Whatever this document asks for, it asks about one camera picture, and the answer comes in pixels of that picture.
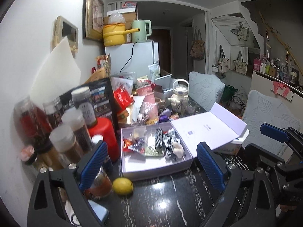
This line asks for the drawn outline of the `red candy wrapper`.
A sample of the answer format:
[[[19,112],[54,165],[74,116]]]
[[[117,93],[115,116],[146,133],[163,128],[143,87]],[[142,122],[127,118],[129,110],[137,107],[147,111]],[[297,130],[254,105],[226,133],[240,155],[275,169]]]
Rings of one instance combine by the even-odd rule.
[[[123,138],[123,152],[138,151],[138,144],[130,139]]]

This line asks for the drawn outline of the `green tea sachet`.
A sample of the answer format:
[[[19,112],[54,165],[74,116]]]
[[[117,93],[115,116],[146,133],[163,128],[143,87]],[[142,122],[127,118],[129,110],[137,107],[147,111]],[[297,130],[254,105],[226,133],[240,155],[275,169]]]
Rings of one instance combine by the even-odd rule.
[[[163,151],[161,149],[155,149],[151,146],[145,148],[145,157],[162,157]]]

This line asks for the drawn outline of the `black white gingham cloth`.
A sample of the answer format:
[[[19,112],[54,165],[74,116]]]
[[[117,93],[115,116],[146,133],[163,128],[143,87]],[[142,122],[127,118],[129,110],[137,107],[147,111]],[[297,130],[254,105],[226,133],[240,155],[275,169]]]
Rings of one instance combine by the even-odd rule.
[[[156,149],[163,151],[163,156],[167,161],[176,162],[185,156],[184,146],[174,128],[165,132],[158,128],[155,133],[155,143]]]

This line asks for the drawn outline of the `purple white snack bag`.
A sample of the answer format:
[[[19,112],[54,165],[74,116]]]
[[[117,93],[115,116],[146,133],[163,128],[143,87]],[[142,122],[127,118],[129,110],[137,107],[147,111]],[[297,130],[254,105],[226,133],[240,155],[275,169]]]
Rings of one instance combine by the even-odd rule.
[[[144,137],[140,137],[138,138],[135,143],[132,145],[132,149],[135,152],[138,152],[140,154],[145,154],[145,138]]]

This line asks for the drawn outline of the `clear bag with nuts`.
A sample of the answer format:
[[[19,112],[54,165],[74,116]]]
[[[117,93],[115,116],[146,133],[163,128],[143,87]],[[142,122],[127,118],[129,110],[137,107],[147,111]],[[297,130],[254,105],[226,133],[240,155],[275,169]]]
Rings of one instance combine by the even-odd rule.
[[[145,134],[145,153],[151,153],[156,151],[155,143],[155,129],[148,130]]]

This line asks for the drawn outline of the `orange-filled clear jar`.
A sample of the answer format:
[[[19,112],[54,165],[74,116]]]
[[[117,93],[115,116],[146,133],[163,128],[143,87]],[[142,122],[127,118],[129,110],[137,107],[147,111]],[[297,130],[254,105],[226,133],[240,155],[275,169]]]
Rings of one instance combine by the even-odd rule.
[[[112,182],[101,167],[91,187],[84,191],[87,199],[98,200],[107,197],[112,192]]]

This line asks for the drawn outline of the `red plastic canister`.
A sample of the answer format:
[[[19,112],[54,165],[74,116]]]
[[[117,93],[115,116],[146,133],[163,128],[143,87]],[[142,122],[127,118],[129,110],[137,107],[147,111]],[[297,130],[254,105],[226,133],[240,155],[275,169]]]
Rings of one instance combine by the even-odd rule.
[[[98,117],[97,124],[88,129],[91,137],[102,135],[108,146],[108,155],[112,162],[116,162],[120,157],[118,141],[111,121],[106,117]]]

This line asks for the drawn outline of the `brown-filled clear jar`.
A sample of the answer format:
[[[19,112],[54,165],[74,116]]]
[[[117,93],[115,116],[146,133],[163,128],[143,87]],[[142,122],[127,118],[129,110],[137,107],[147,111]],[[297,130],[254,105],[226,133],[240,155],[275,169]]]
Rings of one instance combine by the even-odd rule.
[[[78,163],[84,155],[74,132],[67,124],[62,124],[52,130],[49,139],[55,149],[62,154],[69,163]]]

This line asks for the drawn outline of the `yellow-green pear fruit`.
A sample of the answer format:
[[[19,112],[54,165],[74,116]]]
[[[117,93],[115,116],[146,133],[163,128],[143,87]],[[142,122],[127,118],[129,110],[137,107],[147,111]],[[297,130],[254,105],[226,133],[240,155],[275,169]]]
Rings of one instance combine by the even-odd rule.
[[[120,196],[130,195],[134,191],[133,183],[129,179],[124,177],[115,179],[112,185],[114,192]]]

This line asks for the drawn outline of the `white mask box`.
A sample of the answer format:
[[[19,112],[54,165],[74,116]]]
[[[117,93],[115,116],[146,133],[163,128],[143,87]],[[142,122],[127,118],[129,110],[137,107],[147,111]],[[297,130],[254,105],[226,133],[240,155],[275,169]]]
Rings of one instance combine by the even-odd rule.
[[[243,133],[242,136],[232,140],[231,142],[219,147],[215,150],[215,152],[221,153],[221,154],[227,154],[227,155],[237,155],[239,152],[243,142],[246,140],[246,138],[249,135],[249,129],[245,130],[245,133]]]

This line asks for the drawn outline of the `lavender open gift box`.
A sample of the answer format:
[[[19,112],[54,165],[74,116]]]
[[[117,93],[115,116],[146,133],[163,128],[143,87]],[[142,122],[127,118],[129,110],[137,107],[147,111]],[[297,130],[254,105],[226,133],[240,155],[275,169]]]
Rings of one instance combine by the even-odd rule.
[[[200,142],[215,152],[235,155],[249,133],[244,121],[218,103],[209,112],[122,128],[122,175],[137,181],[186,170]]]

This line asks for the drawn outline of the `light blue case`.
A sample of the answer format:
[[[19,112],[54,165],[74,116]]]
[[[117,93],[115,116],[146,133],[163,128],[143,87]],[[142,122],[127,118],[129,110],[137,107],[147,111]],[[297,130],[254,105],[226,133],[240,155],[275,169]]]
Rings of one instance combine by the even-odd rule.
[[[108,219],[109,210],[92,200],[88,200],[88,203],[92,207],[94,213],[98,216],[101,223],[104,224],[105,221]]]

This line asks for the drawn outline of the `red snack pouch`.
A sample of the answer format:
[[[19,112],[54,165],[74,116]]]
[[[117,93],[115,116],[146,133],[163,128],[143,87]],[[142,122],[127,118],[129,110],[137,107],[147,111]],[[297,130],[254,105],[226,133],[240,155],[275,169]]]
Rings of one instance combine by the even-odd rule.
[[[134,98],[129,95],[129,92],[124,88],[123,85],[120,85],[120,87],[113,92],[113,96],[121,110],[125,110],[135,102]]]

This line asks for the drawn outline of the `black coffee bag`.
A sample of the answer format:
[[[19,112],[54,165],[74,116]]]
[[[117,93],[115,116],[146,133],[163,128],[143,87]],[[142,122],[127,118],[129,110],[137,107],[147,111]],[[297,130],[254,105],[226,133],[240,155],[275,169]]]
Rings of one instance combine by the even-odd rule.
[[[72,91],[81,87],[90,88],[90,100],[94,107],[96,117],[107,117],[112,122],[114,131],[116,132],[119,128],[117,110],[115,104],[115,98],[113,96],[113,90],[110,82],[110,78],[99,79],[93,82],[79,85],[60,95],[59,98],[63,105],[63,110],[74,108],[72,100]]]

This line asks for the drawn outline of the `dark labelled jar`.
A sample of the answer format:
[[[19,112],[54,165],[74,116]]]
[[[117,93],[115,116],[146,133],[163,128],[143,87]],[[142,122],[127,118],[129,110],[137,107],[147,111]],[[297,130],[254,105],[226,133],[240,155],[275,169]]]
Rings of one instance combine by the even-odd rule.
[[[81,110],[87,128],[94,127],[97,124],[94,107],[91,102],[91,92],[88,86],[80,87],[71,92],[75,107]]]

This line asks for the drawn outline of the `white round-button device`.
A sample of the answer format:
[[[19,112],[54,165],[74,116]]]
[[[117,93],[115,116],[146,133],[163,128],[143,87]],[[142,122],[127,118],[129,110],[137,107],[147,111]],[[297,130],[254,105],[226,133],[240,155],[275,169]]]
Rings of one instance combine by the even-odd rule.
[[[71,222],[71,224],[73,224],[74,226],[77,226],[77,227],[81,227],[81,224],[80,222],[78,221],[77,219],[77,216],[69,202],[69,200],[67,200],[65,202],[65,211],[66,211],[66,214],[69,218],[69,221]]]

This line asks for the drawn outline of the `pink cup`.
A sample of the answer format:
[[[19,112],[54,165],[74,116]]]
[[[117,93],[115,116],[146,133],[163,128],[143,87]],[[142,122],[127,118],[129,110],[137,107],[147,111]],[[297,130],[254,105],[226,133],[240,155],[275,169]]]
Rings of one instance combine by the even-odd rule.
[[[151,85],[139,87],[136,91],[139,96],[144,97],[140,113],[146,114],[149,120],[158,118],[158,104],[156,103]]]

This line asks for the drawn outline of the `white ceramic teapot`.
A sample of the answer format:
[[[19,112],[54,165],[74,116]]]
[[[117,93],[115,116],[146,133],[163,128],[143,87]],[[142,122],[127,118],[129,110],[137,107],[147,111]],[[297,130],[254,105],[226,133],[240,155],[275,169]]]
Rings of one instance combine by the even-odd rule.
[[[190,85],[185,79],[177,79],[173,83],[173,93],[168,98],[173,110],[179,114],[184,113],[189,101]]]

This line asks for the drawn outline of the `light blue quilted cushion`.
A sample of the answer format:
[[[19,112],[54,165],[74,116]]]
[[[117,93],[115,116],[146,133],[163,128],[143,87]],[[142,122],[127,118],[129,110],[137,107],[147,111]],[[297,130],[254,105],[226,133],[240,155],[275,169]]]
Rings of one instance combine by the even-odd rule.
[[[212,74],[190,72],[188,76],[189,96],[204,110],[210,111],[214,103],[219,103],[225,84]]]

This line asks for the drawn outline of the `white board sheet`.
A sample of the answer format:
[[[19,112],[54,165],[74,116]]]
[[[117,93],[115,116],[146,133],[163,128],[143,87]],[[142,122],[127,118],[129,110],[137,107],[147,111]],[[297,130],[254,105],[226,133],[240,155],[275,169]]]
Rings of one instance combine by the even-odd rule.
[[[80,84],[81,70],[64,38],[50,53],[40,68],[29,92],[39,108]]]

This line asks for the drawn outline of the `white mini fridge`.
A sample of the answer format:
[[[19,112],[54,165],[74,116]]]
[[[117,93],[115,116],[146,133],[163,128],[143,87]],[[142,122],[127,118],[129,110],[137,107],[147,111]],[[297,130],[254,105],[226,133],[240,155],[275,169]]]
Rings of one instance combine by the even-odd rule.
[[[147,75],[150,79],[148,66],[159,60],[159,44],[151,41],[109,46],[105,47],[105,53],[110,55],[111,75],[135,72],[137,77]]]

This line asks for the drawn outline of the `yellow enamel pot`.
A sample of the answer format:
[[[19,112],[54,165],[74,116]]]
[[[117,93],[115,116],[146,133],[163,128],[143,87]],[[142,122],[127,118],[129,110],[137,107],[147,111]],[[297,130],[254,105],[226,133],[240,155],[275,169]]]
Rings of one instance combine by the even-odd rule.
[[[126,24],[108,24],[103,27],[103,42],[105,47],[127,43],[127,35],[139,32],[139,28],[126,30]]]

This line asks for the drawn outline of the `mint green kettle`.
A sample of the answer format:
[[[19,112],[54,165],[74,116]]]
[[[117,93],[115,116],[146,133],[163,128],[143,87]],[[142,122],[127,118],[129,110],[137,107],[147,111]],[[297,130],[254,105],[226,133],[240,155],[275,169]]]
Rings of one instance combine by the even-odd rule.
[[[150,20],[137,19],[132,21],[133,29],[139,29],[138,32],[132,33],[131,41],[133,43],[147,42],[147,38],[152,34],[152,23]]]

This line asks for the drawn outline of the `framed picture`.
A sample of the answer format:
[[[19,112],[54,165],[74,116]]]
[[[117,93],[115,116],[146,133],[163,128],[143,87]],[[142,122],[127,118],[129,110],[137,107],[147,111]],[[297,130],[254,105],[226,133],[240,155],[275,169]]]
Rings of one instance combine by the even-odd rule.
[[[83,0],[83,38],[102,41],[103,39],[103,0]]]

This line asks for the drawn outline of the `beige wall intercom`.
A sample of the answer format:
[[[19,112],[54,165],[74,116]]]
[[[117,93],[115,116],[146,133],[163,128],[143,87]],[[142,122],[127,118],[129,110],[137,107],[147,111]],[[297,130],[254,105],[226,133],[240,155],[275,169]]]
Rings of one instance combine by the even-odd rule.
[[[79,47],[79,29],[63,16],[58,16],[54,22],[52,48],[54,49],[65,38],[68,40],[72,55],[75,55]]]

